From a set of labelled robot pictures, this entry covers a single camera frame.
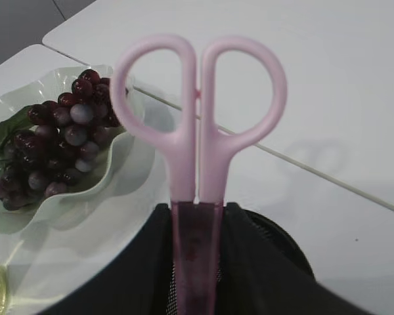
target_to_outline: white bowl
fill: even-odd
[[[70,67],[51,71],[37,81],[2,95],[0,97],[0,122],[10,118],[27,105],[40,104],[46,100],[57,100],[59,94],[71,91],[73,80],[77,79],[78,75],[88,68],[96,70],[101,77],[112,75],[112,68],[109,66]],[[128,80],[127,88],[131,87],[130,83],[131,80]],[[142,104],[140,104],[141,98],[137,98],[137,91],[132,88],[129,90],[131,91],[128,96],[130,98],[129,103],[136,116],[142,120],[144,110]],[[125,159],[133,144],[133,137],[128,133],[116,136],[109,149],[101,152],[97,158],[97,168],[87,175],[87,180],[83,181],[82,186],[76,187],[76,193],[64,194],[58,198],[71,200],[75,196],[78,198],[83,194],[87,196],[90,193],[96,194],[99,190],[102,190],[110,182],[111,176],[117,168],[117,165],[112,165],[112,150],[116,142],[120,142],[120,145],[124,147],[123,154],[119,157]],[[50,202],[54,204],[55,201],[51,201],[51,199],[46,199],[33,211],[15,211],[14,213],[8,213],[0,202],[0,233],[11,234],[20,231],[29,224],[35,215],[49,208],[51,206]]]

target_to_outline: gray floor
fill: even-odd
[[[0,64],[94,0],[0,0]]]

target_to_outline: scissor blade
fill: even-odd
[[[172,204],[179,315],[212,315],[223,204]]]

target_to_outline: white table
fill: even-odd
[[[46,62],[38,66],[38,60]],[[48,49],[29,47],[0,66],[1,93],[25,85],[53,68],[73,65],[76,63]],[[25,76],[11,75],[15,69]],[[148,117],[160,119],[164,105],[143,98]],[[178,121],[179,112],[170,112]],[[162,191],[167,191],[166,181],[160,176],[152,173],[150,179],[161,180]],[[118,196],[108,200],[108,205],[127,209],[129,202],[134,205],[156,189],[148,180],[140,194]],[[166,192],[155,197],[155,202],[166,200]],[[284,227],[304,250],[320,283],[376,314],[394,315],[394,212],[255,147],[232,161],[226,200],[238,202]],[[102,213],[88,217],[84,224],[102,220],[122,224],[120,218]],[[65,233],[70,235],[70,231],[62,233],[59,244],[64,243]],[[98,236],[104,243],[106,234]],[[64,252],[70,244],[62,247]],[[29,244],[26,248],[28,253],[32,250]]]
[[[43,45],[26,47],[0,65],[0,96],[37,80],[51,70],[74,66],[82,65]]]
[[[113,65],[132,42],[161,32],[185,36],[198,54],[231,33],[269,46],[285,67],[289,100],[262,143],[394,205],[394,3],[98,0],[43,43],[88,64]],[[233,131],[252,126],[267,110],[268,75],[237,53],[221,57],[217,69],[218,123]],[[179,70],[174,54],[154,52],[133,74],[177,100]]]

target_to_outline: plate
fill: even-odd
[[[56,99],[87,68],[112,73],[108,66],[59,68],[0,97],[0,121],[27,104]],[[145,119],[143,95],[129,90],[134,113]],[[35,314],[63,299],[133,239],[166,187],[164,163],[155,156],[153,147],[122,133],[92,188],[53,196],[29,213],[0,208],[0,265],[7,268],[11,294],[7,314]]]
[[[24,87],[11,91],[0,97],[0,122],[10,118],[14,113],[19,111],[24,106],[30,104],[42,103],[45,100],[56,100],[59,94],[71,91],[71,85],[78,75],[87,68],[93,68],[101,77],[110,77],[112,75],[112,68],[109,66],[94,66],[94,67],[70,67],[58,68],[53,70],[37,81],[34,81]],[[131,79],[127,80],[127,88],[131,86]],[[129,93],[130,104],[134,113],[141,120],[143,119],[144,110],[140,104],[140,98],[137,98],[137,91],[130,88]],[[128,154],[132,143],[133,137],[131,135],[118,135],[114,137],[112,142],[122,141],[125,146],[125,153]],[[110,175],[114,172],[111,170],[111,161],[108,154],[111,155],[112,146],[108,152],[105,150],[97,158],[97,167],[87,175],[87,182],[81,183],[81,187],[76,187],[76,194],[66,194],[65,198],[72,198],[78,194],[87,194],[86,191],[92,190],[95,193],[102,189],[102,187],[110,181]],[[35,211],[15,211],[9,213],[6,211],[0,202],[0,233],[11,234],[20,231],[29,224],[33,216],[38,212],[44,211],[49,207],[49,199],[46,199],[39,208]]]

